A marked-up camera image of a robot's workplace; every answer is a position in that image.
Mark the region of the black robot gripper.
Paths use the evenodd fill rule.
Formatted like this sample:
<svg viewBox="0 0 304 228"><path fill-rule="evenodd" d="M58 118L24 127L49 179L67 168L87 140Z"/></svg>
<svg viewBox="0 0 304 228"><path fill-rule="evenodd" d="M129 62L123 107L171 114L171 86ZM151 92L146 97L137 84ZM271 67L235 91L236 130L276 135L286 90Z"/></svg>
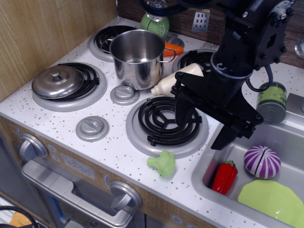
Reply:
<svg viewBox="0 0 304 228"><path fill-rule="evenodd" d="M176 73L177 82L171 92L175 95L175 120L180 128L191 121L196 108L224 125L211 146L212 150L222 150L236 137L250 138L263 118L241 92L253 69L227 63L218 52L213 53L210 64L211 71L203 76Z"/></svg>

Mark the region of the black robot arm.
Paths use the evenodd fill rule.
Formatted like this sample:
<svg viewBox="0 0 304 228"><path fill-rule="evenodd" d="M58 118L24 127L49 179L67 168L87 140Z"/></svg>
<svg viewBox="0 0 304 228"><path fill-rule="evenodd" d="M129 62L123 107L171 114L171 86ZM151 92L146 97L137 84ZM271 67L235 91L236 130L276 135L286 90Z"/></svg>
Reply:
<svg viewBox="0 0 304 228"><path fill-rule="evenodd" d="M180 1L186 8L220 10L225 20L222 42L210 59L211 70L204 76L175 75L172 93L179 127L199 109L223 124L213 150L222 150L237 137L251 137L263 117L243 97L242 86L262 67L272 79L271 64L279 63L286 52L285 30L294 12L292 4L290 0Z"/></svg>

